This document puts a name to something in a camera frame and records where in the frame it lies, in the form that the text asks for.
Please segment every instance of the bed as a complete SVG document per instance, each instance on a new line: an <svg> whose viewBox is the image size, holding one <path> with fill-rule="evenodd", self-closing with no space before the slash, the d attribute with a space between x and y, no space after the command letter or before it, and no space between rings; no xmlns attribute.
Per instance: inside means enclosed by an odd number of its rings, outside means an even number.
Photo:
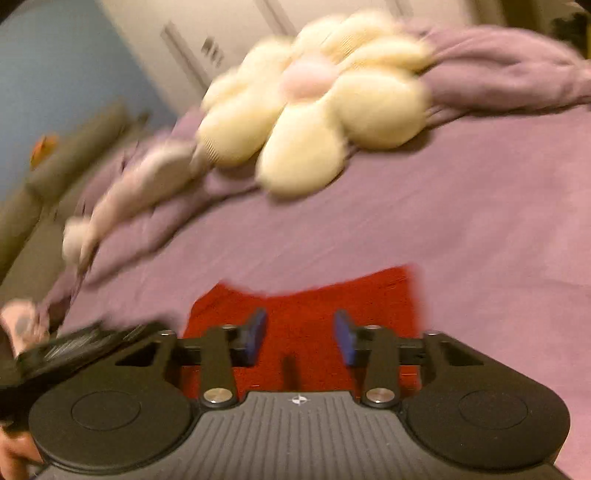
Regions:
<svg viewBox="0 0 591 480"><path fill-rule="evenodd" d="M247 170L212 173L117 229L82 283L65 273L45 304L74 293L66 331L169 314L182 333L221 280L275 294L407 264L425 327L562 396L572 427L557 465L591 479L591 70L530 33L408 28L447 65L424 75L433 128L393 152L353 150L338 180L294 202Z"/></svg>

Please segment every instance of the flower-shaped plush pillow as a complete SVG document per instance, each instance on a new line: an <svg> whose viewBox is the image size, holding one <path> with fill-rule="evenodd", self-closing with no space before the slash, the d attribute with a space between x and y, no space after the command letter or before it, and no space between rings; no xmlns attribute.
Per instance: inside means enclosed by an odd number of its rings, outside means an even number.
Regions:
<svg viewBox="0 0 591 480"><path fill-rule="evenodd" d="M390 149L424 128L428 95L413 73L430 63L389 15L323 18L263 40L218 77L197 139L220 168L260 151L256 177L272 194L314 193L343 170L348 140Z"/></svg>

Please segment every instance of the white plush toy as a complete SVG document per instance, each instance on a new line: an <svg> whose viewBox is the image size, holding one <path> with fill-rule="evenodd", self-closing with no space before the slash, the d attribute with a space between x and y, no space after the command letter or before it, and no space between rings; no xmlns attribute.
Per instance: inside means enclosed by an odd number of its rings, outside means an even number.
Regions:
<svg viewBox="0 0 591 480"><path fill-rule="evenodd" d="M267 38L207 91L197 144L169 142L128 169L91 217L71 219L63 255L81 270L119 223L183 188L213 164L259 154L256 179L276 196L326 187L343 170L347 143L396 148L426 125L428 94L413 75L431 48L388 14L322 18L296 38Z"/></svg>
<svg viewBox="0 0 591 480"><path fill-rule="evenodd" d="M66 223L62 254L83 270L92 253L122 221L168 199L209 169L193 142L168 141L125 171L96 204L92 215Z"/></svg>

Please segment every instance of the grey ribbed surface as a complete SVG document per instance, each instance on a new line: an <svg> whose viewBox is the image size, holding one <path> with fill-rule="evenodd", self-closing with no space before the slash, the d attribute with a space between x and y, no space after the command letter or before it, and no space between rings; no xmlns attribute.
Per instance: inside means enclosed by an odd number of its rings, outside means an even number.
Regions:
<svg viewBox="0 0 591 480"><path fill-rule="evenodd" d="M118 480L488 480L432 457L396 415L357 405L350 394L250 393L239 407L205 414L170 456ZM565 479L552 466L498 475ZM91 480L51 467L40 480Z"/></svg>

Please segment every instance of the silver screw head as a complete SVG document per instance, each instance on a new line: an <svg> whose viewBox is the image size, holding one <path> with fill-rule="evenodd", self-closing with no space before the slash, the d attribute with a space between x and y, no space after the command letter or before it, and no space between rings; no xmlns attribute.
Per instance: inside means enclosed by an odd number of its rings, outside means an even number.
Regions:
<svg viewBox="0 0 591 480"><path fill-rule="evenodd" d="M394 392L387 388L372 388L365 396L373 403L388 403L396 398Z"/></svg>
<svg viewBox="0 0 591 480"><path fill-rule="evenodd" d="M227 388L210 388L203 394L203 398L209 403L225 403L233 397Z"/></svg>

